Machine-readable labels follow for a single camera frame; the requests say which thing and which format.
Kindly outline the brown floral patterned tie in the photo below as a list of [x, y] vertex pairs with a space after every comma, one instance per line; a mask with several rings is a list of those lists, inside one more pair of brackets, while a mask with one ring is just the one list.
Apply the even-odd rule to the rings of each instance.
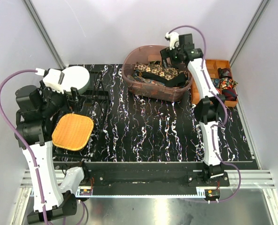
[[166, 80], [171, 80], [177, 77], [179, 74], [185, 73], [185, 71], [173, 67], [165, 68], [161, 64], [142, 64], [139, 62], [135, 64], [134, 70], [140, 71], [141, 73], [148, 72], [159, 77], [165, 78]]

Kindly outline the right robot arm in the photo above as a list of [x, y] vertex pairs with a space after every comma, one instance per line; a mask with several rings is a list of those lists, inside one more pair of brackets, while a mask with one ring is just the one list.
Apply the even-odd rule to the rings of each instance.
[[226, 122], [225, 97], [213, 85], [200, 48], [183, 50], [166, 47], [160, 51], [160, 55], [165, 66], [168, 65], [167, 58], [173, 66], [184, 63], [197, 86], [200, 100], [194, 109], [194, 116], [201, 127], [204, 142], [202, 180], [204, 184], [212, 186], [224, 175], [218, 128], [219, 120]]

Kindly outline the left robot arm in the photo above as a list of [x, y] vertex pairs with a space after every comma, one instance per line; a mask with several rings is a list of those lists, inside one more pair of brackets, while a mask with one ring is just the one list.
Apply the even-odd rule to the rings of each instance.
[[75, 215], [78, 186], [90, 181], [89, 172], [79, 165], [70, 168], [61, 184], [57, 183], [51, 118], [64, 105], [64, 98], [52, 91], [48, 94], [51, 96], [45, 98], [34, 85], [24, 86], [15, 92], [19, 106], [15, 138], [27, 160], [33, 186], [34, 206], [27, 216], [30, 225]]

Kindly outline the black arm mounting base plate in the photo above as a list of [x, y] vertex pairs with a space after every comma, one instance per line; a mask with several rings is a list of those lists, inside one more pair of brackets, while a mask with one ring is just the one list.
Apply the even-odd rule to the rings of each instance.
[[204, 181], [201, 162], [90, 162], [86, 163], [94, 187], [119, 184], [177, 183], [229, 187], [227, 173]]

